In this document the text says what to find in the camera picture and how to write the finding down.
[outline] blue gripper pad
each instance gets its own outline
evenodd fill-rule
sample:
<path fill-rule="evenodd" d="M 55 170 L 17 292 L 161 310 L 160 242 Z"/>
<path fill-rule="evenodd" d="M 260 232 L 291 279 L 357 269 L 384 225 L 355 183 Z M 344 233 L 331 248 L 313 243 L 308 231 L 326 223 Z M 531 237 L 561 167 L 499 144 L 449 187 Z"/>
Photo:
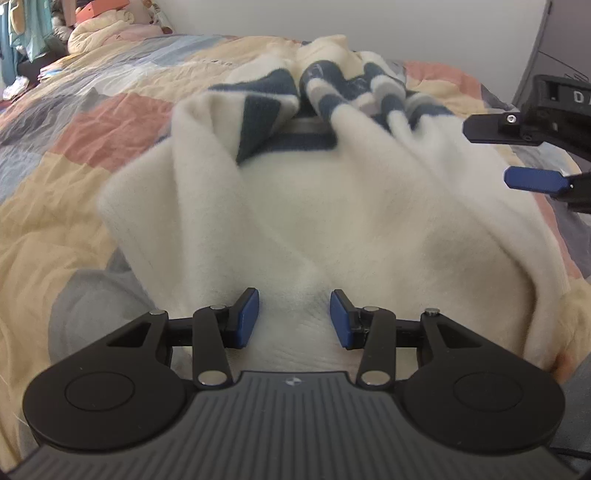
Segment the blue gripper pad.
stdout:
<path fill-rule="evenodd" d="M 509 167 L 505 170 L 505 184 L 514 190 L 557 195 L 570 188 L 570 182 L 559 171 L 537 168 Z"/>
<path fill-rule="evenodd" d="M 334 292 L 330 294 L 330 320 L 333 322 L 340 345 L 345 348 L 351 348 L 353 345 L 353 333 L 349 325 L 349 315 Z"/>
<path fill-rule="evenodd" d="M 236 340 L 239 348 L 246 347 L 250 340 L 252 330 L 255 327 L 256 319 L 259 312 L 259 293 L 258 290 L 252 293 L 250 298 L 246 301 L 244 308 L 240 311 L 238 316 L 238 328 L 236 330 Z"/>

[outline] blue and white striped fabric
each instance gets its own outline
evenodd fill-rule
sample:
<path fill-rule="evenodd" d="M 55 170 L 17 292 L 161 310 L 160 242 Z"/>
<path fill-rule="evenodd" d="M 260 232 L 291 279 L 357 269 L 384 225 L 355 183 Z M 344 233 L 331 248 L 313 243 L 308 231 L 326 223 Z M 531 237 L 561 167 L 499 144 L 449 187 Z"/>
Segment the blue and white striped fabric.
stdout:
<path fill-rule="evenodd" d="M 261 58 L 264 71 L 274 65 Z M 297 80 L 288 66 L 276 66 L 268 74 L 250 81 L 214 85 L 212 92 L 240 92 L 243 118 L 236 160 L 273 151 L 331 150 L 336 136 L 330 118 L 340 105 L 350 105 L 392 134 L 388 116 L 404 115 L 415 129 L 423 115 L 452 115 L 434 98 L 405 87 L 404 71 L 392 70 L 380 57 L 360 54 L 362 73 L 345 78 L 335 61 L 312 62 Z"/>

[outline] white wall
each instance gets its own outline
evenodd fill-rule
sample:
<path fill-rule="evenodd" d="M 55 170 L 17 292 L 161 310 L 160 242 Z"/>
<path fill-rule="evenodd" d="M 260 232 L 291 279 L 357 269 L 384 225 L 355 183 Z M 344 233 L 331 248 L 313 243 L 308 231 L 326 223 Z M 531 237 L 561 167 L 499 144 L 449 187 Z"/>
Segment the white wall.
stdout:
<path fill-rule="evenodd" d="M 439 61 L 474 75 L 511 101 L 546 0 L 157 0 L 179 33 L 343 33 L 355 50 Z"/>

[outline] clothing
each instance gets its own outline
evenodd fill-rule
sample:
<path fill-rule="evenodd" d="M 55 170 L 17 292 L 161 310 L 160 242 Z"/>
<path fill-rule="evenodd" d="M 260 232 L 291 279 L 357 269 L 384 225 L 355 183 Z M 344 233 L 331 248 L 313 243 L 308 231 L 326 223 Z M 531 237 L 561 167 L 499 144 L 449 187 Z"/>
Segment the clothing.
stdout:
<path fill-rule="evenodd" d="M 46 41 L 51 37 L 53 26 L 51 12 L 46 5 L 47 0 L 18 0 L 24 3 L 25 28 L 22 34 L 20 27 L 9 23 L 10 42 L 13 47 L 23 46 L 30 62 L 49 50 Z"/>
<path fill-rule="evenodd" d="M 10 46 L 8 6 L 1 5 L 0 11 L 0 51 L 2 53 L 2 81 L 12 85 L 17 78 L 18 53 Z"/>

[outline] yellow patch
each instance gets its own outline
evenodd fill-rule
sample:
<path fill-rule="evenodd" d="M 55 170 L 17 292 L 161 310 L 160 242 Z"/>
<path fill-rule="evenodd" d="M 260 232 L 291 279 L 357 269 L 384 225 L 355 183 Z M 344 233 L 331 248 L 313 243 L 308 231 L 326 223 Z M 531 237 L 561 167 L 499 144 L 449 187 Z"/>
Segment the yellow patch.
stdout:
<path fill-rule="evenodd" d="M 51 308 L 79 268 L 105 268 L 115 243 L 95 211 L 110 176 L 45 154 L 0 205 L 0 465 L 20 460 L 18 416 L 28 383 L 49 366 Z"/>

